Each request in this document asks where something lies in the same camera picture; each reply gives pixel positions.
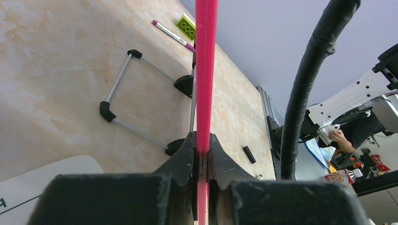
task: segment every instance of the marker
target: marker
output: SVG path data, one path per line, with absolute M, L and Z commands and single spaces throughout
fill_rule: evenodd
M 174 38 L 174 40 L 178 41 L 180 44 L 184 45 L 187 49 L 189 49 L 191 52 L 195 52 L 195 48 L 193 48 L 192 45 L 190 45 L 189 43 L 187 43 L 186 41 L 184 41 L 182 38 L 180 38 L 179 36 L 177 36 L 177 34 L 171 32 L 169 29 L 167 29 L 165 26 L 161 25 L 160 22 L 157 22 L 156 20 L 152 21 L 152 24 L 159 28 L 161 31 L 165 32 L 167 35 L 169 35 L 170 37 Z

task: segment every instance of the gray wall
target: gray wall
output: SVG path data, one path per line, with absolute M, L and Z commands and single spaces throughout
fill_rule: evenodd
M 180 0 L 195 15 L 195 0 Z M 285 111 L 308 40 L 328 0 L 219 0 L 217 44 Z M 309 104 L 361 77 L 398 43 L 398 1 L 364 0 L 320 69 Z

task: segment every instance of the pink rod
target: pink rod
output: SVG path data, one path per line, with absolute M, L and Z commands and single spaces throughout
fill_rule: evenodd
M 197 148 L 204 158 L 207 158 L 210 143 L 217 7 L 218 0 L 196 0 Z M 199 225 L 204 225 L 208 199 L 207 174 L 201 176 L 198 182 L 198 220 Z

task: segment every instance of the black tube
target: black tube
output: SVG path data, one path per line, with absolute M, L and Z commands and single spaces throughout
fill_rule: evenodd
M 359 6 L 360 0 L 331 0 L 312 33 L 301 59 L 286 110 L 281 146 L 282 179 L 294 178 L 301 124 L 319 68 L 325 58 L 335 52 L 337 37 Z

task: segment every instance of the white bottle cap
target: white bottle cap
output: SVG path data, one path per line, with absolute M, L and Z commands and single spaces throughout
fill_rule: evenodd
M 360 171 L 360 169 L 355 169 L 355 170 L 353 170 L 353 172 L 354 172 L 354 175 L 355 175 L 356 177 L 361 177 L 361 176 L 363 176 L 363 174 L 362 174 L 362 172 Z

